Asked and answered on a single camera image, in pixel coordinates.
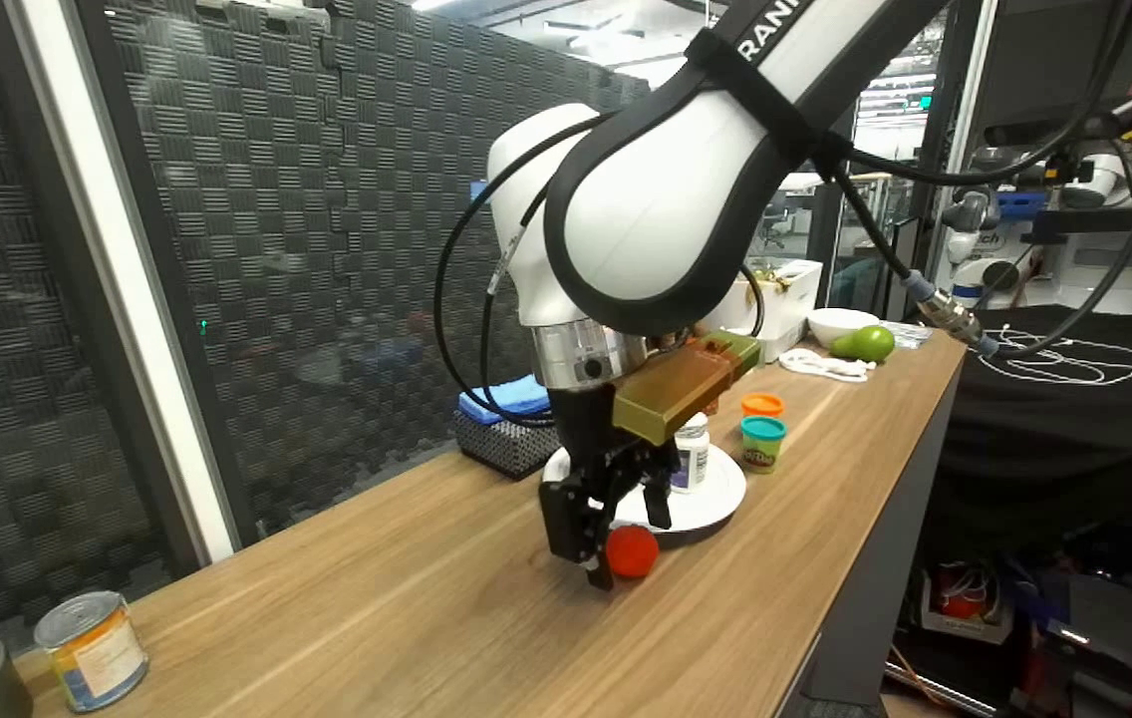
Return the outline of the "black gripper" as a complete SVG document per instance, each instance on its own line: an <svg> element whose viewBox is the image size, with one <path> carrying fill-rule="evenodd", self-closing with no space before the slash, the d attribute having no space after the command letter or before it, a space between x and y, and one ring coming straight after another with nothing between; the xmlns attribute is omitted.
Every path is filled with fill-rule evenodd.
<svg viewBox="0 0 1132 718"><path fill-rule="evenodd" d="M652 448L613 424L613 392L552 392L552 426L565 450L565 481L536 486L544 543L577 561L596 591L613 585L607 566L609 509L592 495L628 495L640 486L649 527L668 527L672 448Z"/></svg>

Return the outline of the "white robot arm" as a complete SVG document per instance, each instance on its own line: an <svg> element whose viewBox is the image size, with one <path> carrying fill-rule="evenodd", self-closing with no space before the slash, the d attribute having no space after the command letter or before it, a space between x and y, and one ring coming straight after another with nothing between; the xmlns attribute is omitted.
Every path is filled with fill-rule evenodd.
<svg viewBox="0 0 1132 718"><path fill-rule="evenodd" d="M689 356L782 179L848 158L838 119L945 5L731 0L633 102L552 102L490 143L498 256L565 450L541 531L591 581L617 579L617 501L662 505L676 468L672 429L628 426L624 393Z"/></svg>

